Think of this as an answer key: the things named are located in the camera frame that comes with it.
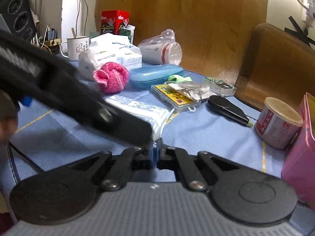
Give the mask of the person's left hand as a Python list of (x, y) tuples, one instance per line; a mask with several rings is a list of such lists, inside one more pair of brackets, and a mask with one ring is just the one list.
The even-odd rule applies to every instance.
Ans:
[(17, 101), (12, 100), (11, 97), (1, 90), (1, 151), (6, 148), (10, 138), (17, 130), (18, 126), (18, 112), (20, 110)]

